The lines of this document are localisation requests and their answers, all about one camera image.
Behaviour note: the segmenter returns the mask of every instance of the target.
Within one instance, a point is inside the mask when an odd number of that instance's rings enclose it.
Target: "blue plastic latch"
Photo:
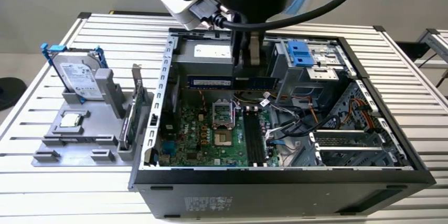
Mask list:
[[[314,65],[314,60],[305,42],[288,41],[288,51],[293,59],[292,64],[296,67],[312,67]]]
[[[101,63],[101,68],[109,68],[106,65],[105,57],[104,57],[104,50],[101,49],[100,46],[94,48],[94,52],[97,53],[100,63]]]
[[[64,52],[66,50],[66,46],[64,45],[52,45],[49,48],[50,52]]]

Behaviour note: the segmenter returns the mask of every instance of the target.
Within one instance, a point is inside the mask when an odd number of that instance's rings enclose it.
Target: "black floor stand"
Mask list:
[[[13,77],[0,78],[0,111],[16,105],[25,90],[26,84],[22,80]]]

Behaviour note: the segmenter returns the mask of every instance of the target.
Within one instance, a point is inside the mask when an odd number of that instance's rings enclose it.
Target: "gray fixture stand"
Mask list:
[[[144,95],[137,134],[130,147],[125,149],[120,138],[125,112],[130,109],[133,95],[130,92],[122,92],[120,85],[113,83],[110,69],[98,69],[94,80],[104,101],[81,102],[77,94],[64,91],[65,102],[42,137],[42,145],[33,155],[33,166],[132,165],[153,95],[152,93]]]

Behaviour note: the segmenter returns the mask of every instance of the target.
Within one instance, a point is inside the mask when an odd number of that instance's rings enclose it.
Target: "aluminum extrusion table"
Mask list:
[[[100,45],[114,82],[124,90],[133,87],[132,64],[141,65],[150,91],[169,27],[180,25],[164,16],[81,15],[61,44],[86,49]],[[381,27],[324,24],[301,24],[272,32],[345,37],[437,184],[368,217],[194,222],[446,223],[448,102],[386,32]],[[154,220],[140,194],[128,192],[130,167],[32,166],[32,154],[62,104],[61,91],[61,81],[45,64],[0,126],[0,216],[5,216],[0,223],[165,223]]]

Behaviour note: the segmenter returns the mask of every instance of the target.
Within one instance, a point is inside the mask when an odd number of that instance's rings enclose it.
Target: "white label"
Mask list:
[[[186,211],[229,211],[233,197],[184,197]]]
[[[260,102],[260,105],[264,107],[269,104],[269,100],[268,99],[264,99],[261,102]]]
[[[218,81],[218,80],[193,80],[194,86],[229,86],[232,81]]]
[[[194,57],[206,58],[232,58],[230,46],[196,45]]]
[[[84,64],[76,63],[61,63],[60,67],[74,93],[85,99],[101,99],[101,92],[90,68]]]

